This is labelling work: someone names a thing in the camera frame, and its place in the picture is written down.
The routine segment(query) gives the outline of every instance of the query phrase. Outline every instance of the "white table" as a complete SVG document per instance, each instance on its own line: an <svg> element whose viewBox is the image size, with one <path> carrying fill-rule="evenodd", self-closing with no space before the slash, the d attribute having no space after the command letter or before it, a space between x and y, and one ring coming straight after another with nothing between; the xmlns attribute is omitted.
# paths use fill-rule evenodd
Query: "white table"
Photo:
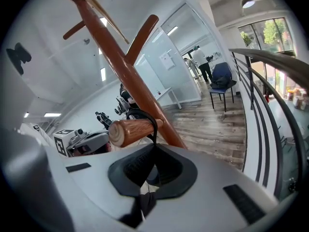
<svg viewBox="0 0 309 232"><path fill-rule="evenodd" d="M154 98L155 98L157 101L159 101L159 99L161 99L163 96L165 96L166 94L168 94L168 93L170 93L170 92L171 92L171 93L173 94L173 96L175 97L175 100L176 100L176 103L177 103L177 105L178 105L178 108L181 109L182 106L180 106L180 103L179 103L179 101L177 100L176 95L174 94L174 91L172 90L171 87L169 87L169 88L164 89L163 91L161 91L161 92L160 92L161 94L156 94L156 95L154 95Z"/></svg>

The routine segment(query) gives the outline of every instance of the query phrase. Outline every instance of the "black pants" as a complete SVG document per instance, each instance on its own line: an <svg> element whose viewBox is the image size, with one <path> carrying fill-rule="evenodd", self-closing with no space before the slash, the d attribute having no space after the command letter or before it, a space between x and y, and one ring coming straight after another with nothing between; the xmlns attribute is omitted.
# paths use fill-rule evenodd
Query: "black pants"
<svg viewBox="0 0 309 232"><path fill-rule="evenodd" d="M209 76L209 79L212 79L211 69L209 67L209 63L204 63L199 66L199 69L202 72L203 78L205 79L205 82L208 82L207 74Z"/></svg>

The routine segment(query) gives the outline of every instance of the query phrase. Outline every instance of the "person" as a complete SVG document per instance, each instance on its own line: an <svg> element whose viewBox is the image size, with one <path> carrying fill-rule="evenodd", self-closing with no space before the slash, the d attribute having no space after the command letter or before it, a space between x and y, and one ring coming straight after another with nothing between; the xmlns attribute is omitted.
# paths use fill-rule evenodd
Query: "person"
<svg viewBox="0 0 309 232"><path fill-rule="evenodd" d="M202 72L203 78L205 80L205 82L208 82L208 77L207 74L209 76L209 79L212 79L212 74L211 74L211 69L209 67L209 63L207 62L207 60L205 59L204 53L202 52L201 49L199 49L197 46L195 46L193 48L193 52L191 53L191 56L194 58L195 61L197 61L199 63L199 69Z"/></svg>
<svg viewBox="0 0 309 232"><path fill-rule="evenodd" d="M187 59L187 58L184 58L184 61L185 61L185 63L187 64L187 66L190 67L191 70L193 71L193 73L194 73L194 75L195 75L194 79L198 79L198 73L197 73L197 70L195 69L195 65L194 65L194 63L192 62L192 60Z"/></svg>
<svg viewBox="0 0 309 232"><path fill-rule="evenodd" d="M135 100L131 97L123 84L120 84L120 96L129 103L130 109L139 109L139 106L136 104Z"/></svg>

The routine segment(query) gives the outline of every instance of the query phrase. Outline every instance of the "wooden floor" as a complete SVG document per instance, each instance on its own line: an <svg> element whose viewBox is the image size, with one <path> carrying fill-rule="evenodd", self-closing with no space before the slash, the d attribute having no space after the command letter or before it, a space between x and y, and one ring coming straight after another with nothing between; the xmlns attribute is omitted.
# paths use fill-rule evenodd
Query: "wooden floor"
<svg viewBox="0 0 309 232"><path fill-rule="evenodd" d="M214 109L208 92L210 86L202 78L198 80L201 101L183 103L182 109L177 105L164 107L181 139L191 151L206 153L222 159L238 169L242 169L245 156L245 117L241 98L234 93L232 103L231 92L227 92L226 112L223 97L213 94ZM161 135L158 143L165 143ZM136 144L149 143L148 138Z"/></svg>

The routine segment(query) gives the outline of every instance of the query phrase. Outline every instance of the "fluorescent light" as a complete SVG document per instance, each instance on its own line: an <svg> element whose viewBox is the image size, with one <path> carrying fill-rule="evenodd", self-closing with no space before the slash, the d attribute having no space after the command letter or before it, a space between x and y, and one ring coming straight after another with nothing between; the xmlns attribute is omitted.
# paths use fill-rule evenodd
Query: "fluorescent light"
<svg viewBox="0 0 309 232"><path fill-rule="evenodd" d="M162 31L158 33L158 35L154 38L154 40L152 41L152 43L155 43L157 39L159 39L159 37L162 35Z"/></svg>
<svg viewBox="0 0 309 232"><path fill-rule="evenodd" d="M101 22L103 22L104 26L107 25L107 20L104 17L100 18L100 20L101 20Z"/></svg>
<svg viewBox="0 0 309 232"><path fill-rule="evenodd" d="M137 61L136 65L138 65L138 64L141 62L143 56L145 56L145 54L143 54L143 55L140 57L140 59Z"/></svg>
<svg viewBox="0 0 309 232"><path fill-rule="evenodd" d="M105 79L106 79L105 68L101 69L101 77L102 77L102 81L105 81Z"/></svg>
<svg viewBox="0 0 309 232"><path fill-rule="evenodd" d="M177 26L174 26L173 29L168 32L168 35L171 35L173 33L173 31L175 31L177 28L178 28Z"/></svg>
<svg viewBox="0 0 309 232"><path fill-rule="evenodd" d="M46 113L44 117L59 117L61 114Z"/></svg>

